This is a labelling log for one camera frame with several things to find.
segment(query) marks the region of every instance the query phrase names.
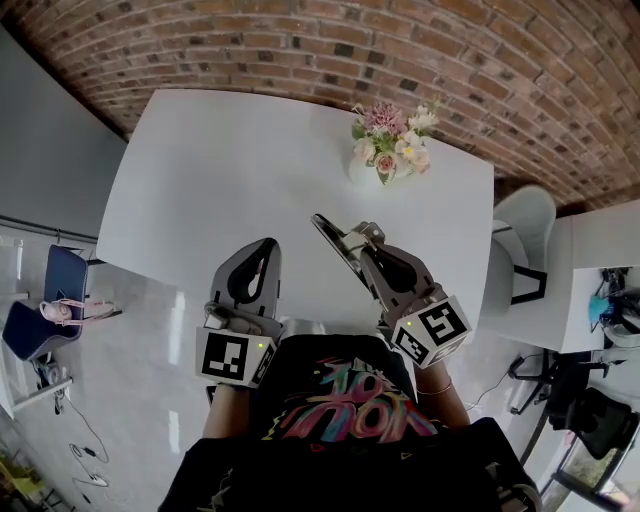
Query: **pink headphones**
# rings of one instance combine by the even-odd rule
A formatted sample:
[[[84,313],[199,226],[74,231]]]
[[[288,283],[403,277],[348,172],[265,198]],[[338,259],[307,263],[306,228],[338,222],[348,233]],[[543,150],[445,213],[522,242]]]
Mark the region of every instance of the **pink headphones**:
[[[84,309],[88,306],[109,306],[109,311],[94,315],[83,320],[72,320],[71,307]],[[97,301],[97,302],[78,302],[71,299],[60,299],[53,302],[41,302],[40,313],[44,318],[57,325],[83,325],[87,322],[94,322],[107,318],[115,311],[116,307],[113,302]]]

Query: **white chair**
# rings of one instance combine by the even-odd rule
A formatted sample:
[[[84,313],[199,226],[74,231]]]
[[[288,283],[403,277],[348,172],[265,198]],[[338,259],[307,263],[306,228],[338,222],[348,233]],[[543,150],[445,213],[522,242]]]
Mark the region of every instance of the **white chair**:
[[[482,316],[502,316],[513,304],[544,297],[547,245],[555,218],[556,206],[551,195],[534,185],[517,190],[494,208]],[[507,239],[510,241],[508,247],[504,243]],[[536,280],[538,289],[514,296],[515,274]]]

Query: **office chair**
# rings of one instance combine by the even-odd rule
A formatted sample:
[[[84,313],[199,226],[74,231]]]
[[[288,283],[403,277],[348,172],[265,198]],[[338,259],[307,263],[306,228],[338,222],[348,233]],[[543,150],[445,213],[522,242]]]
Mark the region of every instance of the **office chair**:
[[[588,388],[569,415],[549,417],[549,422],[554,430],[575,432],[591,456],[601,460],[611,449],[629,446],[638,428],[638,415],[627,404]]]
[[[536,382],[536,387],[531,392],[525,403],[519,409],[511,408],[511,414],[522,414],[533,402],[538,405],[548,401],[545,412],[560,414],[572,407],[589,382],[591,370],[603,370],[607,376],[609,365],[605,363],[592,363],[591,352],[576,352],[574,354],[553,354],[553,363],[550,364],[551,353],[545,349],[542,354],[542,372],[539,375],[518,375],[516,371],[524,363],[522,357],[518,357],[511,366],[507,375],[515,380]]]
[[[49,248],[44,300],[73,299],[84,302],[88,268],[103,263],[100,260],[85,261],[77,254],[52,245]],[[83,310],[72,307],[74,320],[82,319]],[[114,311],[112,316],[121,314]],[[30,361],[77,340],[82,334],[81,325],[56,325],[45,320],[39,309],[14,302],[9,311],[2,338],[13,353],[23,361]]]
[[[547,284],[547,246],[556,219],[556,207],[541,187],[523,187],[501,201],[493,210],[493,219],[506,227],[494,231],[489,252],[487,281],[480,314],[502,316],[509,307],[544,297]],[[526,254],[528,267],[514,265],[512,255],[496,239],[498,233],[513,230]],[[514,274],[538,281],[538,289],[513,295]]]

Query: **pink flower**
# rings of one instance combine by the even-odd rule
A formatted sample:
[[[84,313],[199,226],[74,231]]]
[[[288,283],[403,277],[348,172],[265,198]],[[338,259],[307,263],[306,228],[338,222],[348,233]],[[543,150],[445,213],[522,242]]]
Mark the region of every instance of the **pink flower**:
[[[407,127],[404,124],[402,111],[390,103],[376,103],[366,109],[364,114],[364,127],[374,134],[388,133],[397,137]]]
[[[374,163],[380,174],[389,174],[396,168],[396,155],[391,152],[380,153]]]

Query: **bracelet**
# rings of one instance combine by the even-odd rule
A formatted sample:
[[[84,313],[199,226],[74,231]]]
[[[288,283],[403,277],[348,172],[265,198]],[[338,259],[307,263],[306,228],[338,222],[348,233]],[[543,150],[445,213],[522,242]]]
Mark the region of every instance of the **bracelet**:
[[[418,392],[419,395],[426,395],[426,396],[441,395],[442,393],[449,391],[449,389],[451,389],[451,386],[453,386],[453,381],[451,380],[451,377],[449,377],[449,384],[447,384],[446,387],[444,389],[441,389],[440,391],[436,391],[435,393],[425,393],[424,391],[420,391],[419,389],[416,389],[416,391]]]

